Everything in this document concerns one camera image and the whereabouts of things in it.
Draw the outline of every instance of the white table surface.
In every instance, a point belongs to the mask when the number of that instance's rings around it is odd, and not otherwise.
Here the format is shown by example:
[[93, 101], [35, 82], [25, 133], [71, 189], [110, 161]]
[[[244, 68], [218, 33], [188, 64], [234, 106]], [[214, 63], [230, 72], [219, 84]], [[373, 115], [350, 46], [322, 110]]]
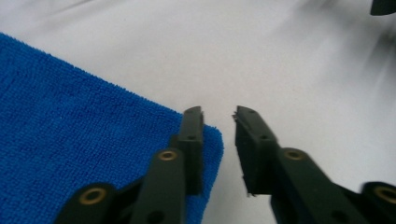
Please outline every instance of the white table surface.
[[237, 105], [283, 147], [358, 191], [396, 185], [395, 15], [371, 1], [0, 1], [0, 31], [176, 111], [201, 105], [224, 157], [203, 223], [275, 223], [247, 197], [233, 144]]

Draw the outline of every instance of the black plastic part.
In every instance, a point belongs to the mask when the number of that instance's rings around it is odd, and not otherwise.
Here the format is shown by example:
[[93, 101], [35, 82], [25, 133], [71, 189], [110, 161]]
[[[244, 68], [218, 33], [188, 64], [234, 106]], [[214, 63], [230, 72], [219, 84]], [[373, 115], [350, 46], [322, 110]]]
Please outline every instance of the black plastic part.
[[300, 223], [368, 223], [306, 153], [285, 148], [277, 152], [277, 159], [276, 176]]
[[201, 107], [186, 110], [179, 134], [171, 136], [168, 149], [153, 155], [144, 177], [119, 190], [105, 183], [78, 190], [55, 223], [184, 223], [186, 194], [202, 191], [203, 128]]
[[256, 111], [238, 106], [235, 145], [244, 173], [247, 192], [271, 194], [274, 172], [271, 163], [279, 149], [275, 135]]
[[116, 190], [112, 185], [96, 183], [78, 190], [66, 203], [57, 217], [56, 224], [106, 224], [111, 215], [108, 212]]
[[238, 106], [233, 117], [247, 191], [272, 194], [277, 223], [396, 224], [394, 186], [368, 183], [361, 194], [337, 186], [307, 153], [281, 148], [256, 111]]
[[[161, 160], [162, 153], [173, 153], [172, 160]], [[152, 159], [130, 224], [182, 224], [185, 222], [184, 156], [168, 148]]]
[[396, 0], [373, 0], [370, 14], [385, 16], [396, 12]]
[[361, 197], [366, 214], [376, 223], [396, 223], [396, 188], [383, 182], [370, 182], [363, 186]]
[[200, 106], [192, 107], [183, 114], [180, 131], [173, 135], [169, 147], [181, 150], [184, 154], [186, 171], [186, 191], [189, 195], [202, 192], [202, 148], [204, 144], [204, 115]]

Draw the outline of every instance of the blue microfiber cloth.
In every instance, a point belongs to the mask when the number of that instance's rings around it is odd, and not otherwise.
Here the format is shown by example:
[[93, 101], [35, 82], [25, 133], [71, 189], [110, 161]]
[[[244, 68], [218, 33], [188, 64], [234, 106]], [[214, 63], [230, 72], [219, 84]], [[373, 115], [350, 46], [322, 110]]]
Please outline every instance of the blue microfiber cloth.
[[[0, 34], [0, 223], [52, 223], [77, 189], [126, 186], [180, 122], [169, 108]], [[189, 224], [201, 223], [223, 152], [217, 129], [205, 126], [204, 138], [204, 192], [187, 199]]]

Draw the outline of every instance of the screw hole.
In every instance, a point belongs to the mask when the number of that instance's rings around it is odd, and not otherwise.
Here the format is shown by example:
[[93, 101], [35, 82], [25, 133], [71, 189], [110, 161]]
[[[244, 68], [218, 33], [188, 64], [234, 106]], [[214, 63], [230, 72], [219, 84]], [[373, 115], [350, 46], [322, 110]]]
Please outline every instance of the screw hole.
[[172, 161], [177, 157], [177, 154], [174, 151], [164, 151], [164, 152], [160, 153], [160, 155], [158, 155], [158, 157], [162, 161]]
[[396, 189], [378, 186], [375, 188], [375, 194], [388, 203], [396, 204]]
[[158, 224], [161, 223], [164, 219], [165, 219], [165, 214], [162, 211], [154, 211], [148, 214], [149, 224]]
[[287, 150], [285, 151], [285, 156], [294, 161], [299, 161], [304, 158], [304, 154], [297, 150]]
[[339, 223], [349, 222], [349, 217], [342, 211], [332, 211], [332, 218]]
[[88, 189], [79, 197], [79, 202], [91, 205], [101, 202], [106, 197], [106, 190], [101, 188]]

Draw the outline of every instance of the brass screw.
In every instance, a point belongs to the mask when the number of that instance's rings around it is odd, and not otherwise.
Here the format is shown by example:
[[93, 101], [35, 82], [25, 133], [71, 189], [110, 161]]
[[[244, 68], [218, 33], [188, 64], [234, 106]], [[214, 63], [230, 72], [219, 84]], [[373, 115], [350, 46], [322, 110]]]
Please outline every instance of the brass screw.
[[396, 189], [378, 186], [374, 189], [374, 192], [376, 196], [380, 197], [382, 200], [396, 204]]
[[[91, 198], [90, 194], [97, 193], [95, 197]], [[101, 202], [106, 197], [106, 190], [101, 188], [93, 188], [85, 191], [79, 196], [79, 202], [85, 205], [92, 205]]]
[[164, 152], [160, 153], [160, 155], [158, 155], [158, 157], [162, 161], [172, 161], [177, 157], [177, 154], [174, 151], [164, 151]]
[[286, 150], [285, 156], [286, 158], [294, 161], [302, 160], [305, 157], [303, 152], [293, 149]]

